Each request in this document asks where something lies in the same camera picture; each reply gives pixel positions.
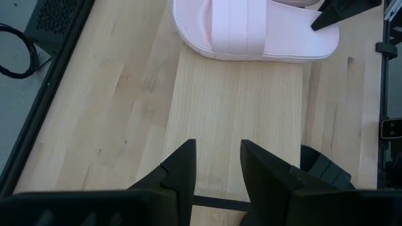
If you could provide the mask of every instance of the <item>gray floor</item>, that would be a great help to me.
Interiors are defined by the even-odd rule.
[[[0,1],[0,23],[24,31],[37,0]],[[40,62],[49,55],[38,49]],[[30,57],[24,43],[9,33],[0,32],[0,64],[13,72],[24,72]],[[0,74],[0,171],[16,142],[32,103],[48,70],[48,63],[40,71],[24,80]]]

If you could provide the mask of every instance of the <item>light wood plank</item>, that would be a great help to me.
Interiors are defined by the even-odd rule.
[[[239,226],[245,212],[193,206],[191,226]]]
[[[197,140],[195,193],[248,200],[240,141],[299,165],[303,65],[223,62],[185,47],[180,55],[164,156]]]

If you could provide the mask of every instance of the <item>black clamp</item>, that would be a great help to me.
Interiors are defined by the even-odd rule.
[[[381,138],[385,140],[402,140],[402,118],[385,119],[380,126]]]
[[[395,57],[398,57],[397,47],[390,43],[382,43],[382,42],[376,43],[376,52],[382,53],[383,55],[388,56],[389,60],[392,60]]]
[[[312,29],[319,30],[380,5],[381,0],[325,0]]]

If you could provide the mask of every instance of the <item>butcher block table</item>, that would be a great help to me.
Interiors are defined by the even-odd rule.
[[[167,0],[96,0],[15,193],[126,189],[190,138],[196,195],[248,201],[241,139],[296,166],[307,144],[375,188],[383,7],[339,27],[320,62],[223,62],[183,44]],[[192,225],[243,215],[194,206]]]

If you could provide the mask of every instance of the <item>black cable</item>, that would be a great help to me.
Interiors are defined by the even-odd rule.
[[[35,72],[37,72],[39,69],[41,69],[43,66],[45,66],[52,58],[49,58],[47,61],[45,61],[42,65],[39,65],[39,56],[38,52],[35,48],[35,45],[33,44],[32,41],[27,39],[25,37],[24,33],[6,25],[0,23],[0,31],[3,32],[8,32],[11,34],[16,35],[18,38],[20,38],[24,44],[26,45],[26,48],[28,49],[30,53],[30,67],[27,69],[26,72],[24,73],[14,73],[10,72],[7,68],[4,68],[0,65],[0,73],[2,73],[5,76],[8,76],[10,78],[15,78],[15,79],[24,79],[27,78],[31,75],[33,75]]]

